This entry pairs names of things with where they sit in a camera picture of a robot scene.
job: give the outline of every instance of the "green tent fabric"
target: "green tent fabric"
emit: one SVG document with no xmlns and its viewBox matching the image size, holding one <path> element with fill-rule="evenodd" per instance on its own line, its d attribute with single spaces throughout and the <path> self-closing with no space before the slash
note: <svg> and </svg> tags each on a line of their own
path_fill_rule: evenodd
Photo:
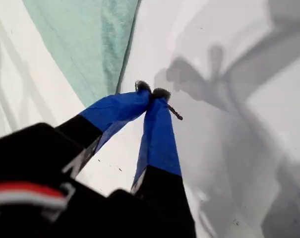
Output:
<svg viewBox="0 0 300 238">
<path fill-rule="evenodd" d="M 85 106 L 116 92 L 139 0 L 24 0 Z"/>
</svg>

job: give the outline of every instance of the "red stripe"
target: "red stripe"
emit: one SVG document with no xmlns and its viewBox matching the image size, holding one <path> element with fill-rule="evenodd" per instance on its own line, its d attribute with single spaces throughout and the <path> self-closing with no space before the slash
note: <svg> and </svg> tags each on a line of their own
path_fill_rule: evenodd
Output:
<svg viewBox="0 0 300 238">
<path fill-rule="evenodd" d="M 36 193 L 45 194 L 53 197 L 64 197 L 64 195 L 53 188 L 43 186 L 36 183 L 31 182 L 1 182 L 0 183 L 0 191 L 32 191 Z"/>
</svg>

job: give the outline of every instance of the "white stripe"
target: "white stripe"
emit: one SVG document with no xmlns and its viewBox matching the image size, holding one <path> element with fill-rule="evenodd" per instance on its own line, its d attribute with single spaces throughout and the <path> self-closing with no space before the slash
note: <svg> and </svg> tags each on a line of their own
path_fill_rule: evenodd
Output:
<svg viewBox="0 0 300 238">
<path fill-rule="evenodd" d="M 51 207 L 54 209 L 65 209 L 67 206 L 67 201 L 64 198 L 55 198 L 25 191 L 0 192 L 0 205 L 30 203 L 32 205 Z"/>
</svg>

